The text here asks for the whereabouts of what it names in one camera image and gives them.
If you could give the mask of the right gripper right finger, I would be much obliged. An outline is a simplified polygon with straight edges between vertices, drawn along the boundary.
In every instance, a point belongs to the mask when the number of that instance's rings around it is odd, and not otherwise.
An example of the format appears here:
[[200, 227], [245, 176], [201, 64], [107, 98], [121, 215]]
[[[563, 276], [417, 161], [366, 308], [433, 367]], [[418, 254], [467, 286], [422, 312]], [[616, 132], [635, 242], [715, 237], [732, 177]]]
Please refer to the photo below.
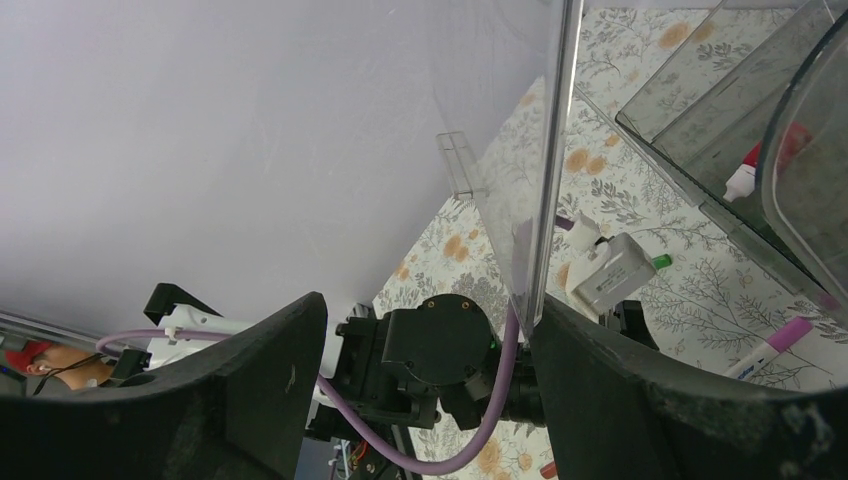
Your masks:
[[530, 339], [562, 479], [843, 479], [847, 392], [713, 374], [554, 297]]

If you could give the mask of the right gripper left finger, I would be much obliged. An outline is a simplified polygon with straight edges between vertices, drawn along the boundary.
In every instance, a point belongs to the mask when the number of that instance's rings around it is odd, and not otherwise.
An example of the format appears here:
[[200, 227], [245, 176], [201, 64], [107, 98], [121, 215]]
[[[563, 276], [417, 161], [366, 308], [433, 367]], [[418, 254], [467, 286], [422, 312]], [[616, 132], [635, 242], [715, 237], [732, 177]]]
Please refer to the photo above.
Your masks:
[[119, 386], [1, 401], [5, 479], [291, 479], [327, 327], [308, 293]]

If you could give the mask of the clear acrylic drawer organizer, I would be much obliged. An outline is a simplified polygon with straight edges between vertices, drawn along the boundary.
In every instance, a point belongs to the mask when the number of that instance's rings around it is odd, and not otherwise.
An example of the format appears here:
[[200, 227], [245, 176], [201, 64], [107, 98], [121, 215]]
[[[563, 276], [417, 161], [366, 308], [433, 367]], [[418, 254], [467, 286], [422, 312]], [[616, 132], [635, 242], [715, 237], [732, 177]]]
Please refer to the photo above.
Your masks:
[[[790, 78], [847, 5], [713, 1], [709, 9], [614, 109], [613, 124], [760, 267], [845, 325], [844, 296], [790, 249], [761, 195], [725, 201], [722, 193], [743, 155], [765, 141]], [[531, 332], [542, 316], [567, 120], [595, 72], [578, 56], [589, 47], [577, 34], [588, 24], [585, 5], [429, 1], [425, 13], [451, 186], [478, 207], [514, 314]]]

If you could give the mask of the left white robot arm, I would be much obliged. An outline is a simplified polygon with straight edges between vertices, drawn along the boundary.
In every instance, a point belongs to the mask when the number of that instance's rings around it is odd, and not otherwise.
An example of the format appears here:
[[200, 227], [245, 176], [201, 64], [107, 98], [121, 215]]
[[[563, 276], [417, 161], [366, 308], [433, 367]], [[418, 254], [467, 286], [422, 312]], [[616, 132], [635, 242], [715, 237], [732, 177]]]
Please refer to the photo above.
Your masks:
[[260, 321], [229, 320], [174, 284], [154, 289], [147, 369], [105, 393], [116, 460], [142, 479], [290, 479], [304, 438], [346, 437], [413, 472], [384, 441], [388, 426], [432, 428], [441, 413], [476, 429], [477, 454], [501, 420], [542, 425], [532, 357], [509, 323], [497, 334], [473, 300], [442, 294], [380, 319], [338, 326], [334, 374], [320, 375], [327, 307], [310, 292]]

